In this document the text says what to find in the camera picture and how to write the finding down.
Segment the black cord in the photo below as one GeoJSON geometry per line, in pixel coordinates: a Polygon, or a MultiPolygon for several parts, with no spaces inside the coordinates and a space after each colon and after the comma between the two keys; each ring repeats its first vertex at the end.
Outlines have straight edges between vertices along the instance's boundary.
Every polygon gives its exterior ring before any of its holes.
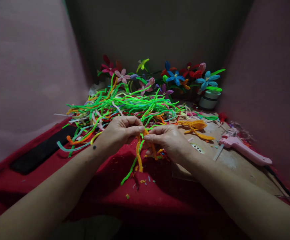
{"type": "Polygon", "coordinates": [[[290,197],[290,191],[285,187],[285,185],[280,181],[280,179],[277,177],[277,175],[275,174],[275,172],[269,167],[269,166],[265,166],[265,169],[275,177],[275,179],[277,180],[277,182],[280,184],[280,186],[285,190],[285,192],[289,195],[290,197]]]}

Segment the pipe cleaner flower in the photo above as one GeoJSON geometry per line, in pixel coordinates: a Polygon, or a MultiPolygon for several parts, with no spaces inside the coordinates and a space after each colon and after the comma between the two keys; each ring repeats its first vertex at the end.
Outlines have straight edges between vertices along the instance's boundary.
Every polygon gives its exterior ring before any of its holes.
{"type": "Polygon", "coordinates": [[[145,60],[143,60],[143,61],[141,61],[141,60],[139,60],[138,62],[140,63],[139,65],[138,65],[138,68],[137,68],[137,71],[136,72],[138,72],[138,70],[139,69],[142,69],[142,70],[146,70],[147,71],[147,69],[145,68],[145,64],[146,64],[146,62],[148,62],[149,61],[149,58],[147,58],[147,59],[145,59],[145,60]]]}
{"type": "Polygon", "coordinates": [[[202,74],[206,70],[206,63],[201,63],[196,72],[189,72],[189,76],[192,78],[201,78],[202,74]]]}
{"type": "Polygon", "coordinates": [[[149,83],[147,83],[146,86],[145,86],[145,84],[142,81],[139,81],[139,84],[141,85],[141,88],[138,89],[138,90],[142,90],[141,95],[144,96],[145,92],[151,92],[152,91],[152,88],[149,88],[149,89],[145,89],[145,88],[154,85],[155,84],[155,79],[154,78],[149,79],[149,83]]]}
{"type": "Polygon", "coordinates": [[[218,78],[220,78],[219,75],[210,76],[210,71],[207,71],[205,74],[205,79],[199,78],[199,79],[196,79],[195,82],[202,83],[200,89],[202,91],[204,91],[208,85],[212,85],[213,87],[217,87],[218,83],[216,83],[214,80],[216,80],[218,78]]]}
{"type": "Polygon", "coordinates": [[[185,81],[183,82],[180,82],[180,84],[186,89],[186,90],[189,90],[190,89],[190,86],[187,86],[187,83],[188,83],[189,79],[186,79],[185,81]]]}
{"type": "Polygon", "coordinates": [[[158,84],[156,84],[156,87],[159,88],[158,95],[163,95],[165,99],[169,99],[168,95],[170,95],[170,94],[172,94],[174,92],[173,90],[167,90],[166,91],[166,84],[164,84],[164,83],[161,86],[161,88],[159,87],[158,84]]]}
{"type": "Polygon", "coordinates": [[[119,61],[116,61],[116,65],[117,65],[117,67],[114,68],[114,64],[113,64],[112,62],[110,62],[110,60],[109,60],[109,58],[107,57],[106,54],[103,55],[103,60],[104,60],[104,62],[108,65],[108,66],[107,66],[107,65],[105,65],[105,64],[102,64],[101,71],[102,71],[103,73],[109,73],[110,76],[112,77],[113,74],[114,74],[114,72],[115,72],[116,70],[119,70],[119,71],[120,71],[120,66],[121,66],[121,64],[120,64],[119,61]]]}
{"type": "Polygon", "coordinates": [[[167,78],[166,82],[174,81],[175,84],[177,86],[179,86],[180,85],[180,81],[179,80],[181,80],[181,81],[184,81],[185,80],[183,76],[180,76],[179,75],[179,72],[178,71],[176,71],[175,74],[173,74],[171,71],[167,71],[167,72],[170,75],[170,77],[167,78]]]}
{"type": "Polygon", "coordinates": [[[139,77],[138,74],[132,74],[131,75],[131,79],[134,80],[134,81],[137,80],[138,77],[139,77]]]}
{"type": "Polygon", "coordinates": [[[167,75],[169,77],[168,71],[175,71],[175,70],[177,70],[177,68],[174,68],[174,67],[171,68],[169,61],[166,61],[165,62],[165,70],[162,71],[160,76],[167,75]]]}
{"type": "MultiPolygon", "coordinates": [[[[140,77],[140,76],[138,76],[137,74],[132,74],[131,75],[131,79],[133,79],[133,80],[137,80],[137,78],[138,77],[140,77]]],[[[148,76],[148,77],[146,77],[146,75],[143,73],[143,75],[142,75],[142,78],[146,81],[146,82],[149,82],[149,80],[150,80],[150,77],[148,76]]]]}
{"type": "Polygon", "coordinates": [[[126,69],[123,69],[121,73],[117,70],[115,71],[115,75],[118,77],[117,79],[118,83],[122,81],[124,84],[127,84],[127,79],[130,79],[131,77],[125,74],[126,74],[126,69]]]}
{"type": "Polygon", "coordinates": [[[110,76],[113,76],[114,72],[117,71],[117,68],[114,68],[114,64],[110,63],[109,66],[102,64],[103,69],[103,73],[109,73],[110,76]]]}
{"type": "Polygon", "coordinates": [[[200,66],[200,64],[196,64],[194,66],[191,66],[191,63],[187,63],[187,68],[183,68],[179,71],[179,73],[182,73],[182,76],[185,78],[187,76],[187,74],[189,74],[190,72],[194,73],[194,69],[198,68],[200,66]]]}

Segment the black strip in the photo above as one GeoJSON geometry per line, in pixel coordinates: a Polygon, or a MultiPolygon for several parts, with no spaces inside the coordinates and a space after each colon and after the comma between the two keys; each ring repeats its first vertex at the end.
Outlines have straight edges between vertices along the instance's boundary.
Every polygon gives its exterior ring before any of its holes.
{"type": "Polygon", "coordinates": [[[283,188],[283,190],[285,190],[285,192],[289,195],[290,197],[290,192],[289,190],[285,187],[285,185],[280,181],[280,179],[277,177],[277,175],[275,174],[275,172],[269,167],[269,166],[265,166],[265,169],[275,177],[275,179],[277,180],[277,182],[280,184],[280,186],[283,188]]]}
{"type": "Polygon", "coordinates": [[[209,100],[209,101],[218,101],[218,98],[217,99],[213,99],[213,98],[208,98],[206,96],[202,96],[203,99],[206,99],[206,100],[209,100]]]}

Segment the pink pipe cleaner flower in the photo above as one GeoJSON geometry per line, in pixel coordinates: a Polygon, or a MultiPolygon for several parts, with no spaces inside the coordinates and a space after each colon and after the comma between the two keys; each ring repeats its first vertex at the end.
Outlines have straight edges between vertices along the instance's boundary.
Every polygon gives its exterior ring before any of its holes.
{"type": "Polygon", "coordinates": [[[118,77],[117,82],[119,83],[122,81],[124,84],[127,84],[127,79],[130,79],[130,75],[125,75],[126,74],[126,69],[123,69],[122,72],[120,73],[119,71],[115,71],[115,75],[118,77]]]}
{"type": "Polygon", "coordinates": [[[155,79],[154,78],[149,79],[149,83],[147,83],[146,86],[145,86],[145,84],[142,81],[139,81],[139,84],[141,85],[141,88],[139,90],[142,90],[141,95],[144,96],[145,92],[151,92],[152,91],[152,88],[149,88],[149,89],[146,89],[146,90],[145,90],[145,88],[154,85],[155,84],[155,79]]]}
{"type": "Polygon", "coordinates": [[[117,68],[114,68],[114,64],[113,63],[110,63],[109,66],[107,66],[105,64],[102,64],[102,67],[104,68],[103,72],[109,73],[111,77],[113,76],[114,72],[117,71],[117,68]]]}

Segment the pink wall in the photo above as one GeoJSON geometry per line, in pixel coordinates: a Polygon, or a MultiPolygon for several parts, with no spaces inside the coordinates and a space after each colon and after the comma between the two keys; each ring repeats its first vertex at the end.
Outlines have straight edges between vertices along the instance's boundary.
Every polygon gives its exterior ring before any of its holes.
{"type": "Polygon", "coordinates": [[[0,0],[0,161],[84,103],[88,84],[61,1],[0,0]]]}
{"type": "Polygon", "coordinates": [[[255,0],[225,65],[218,110],[290,183],[290,1],[255,0]]]}

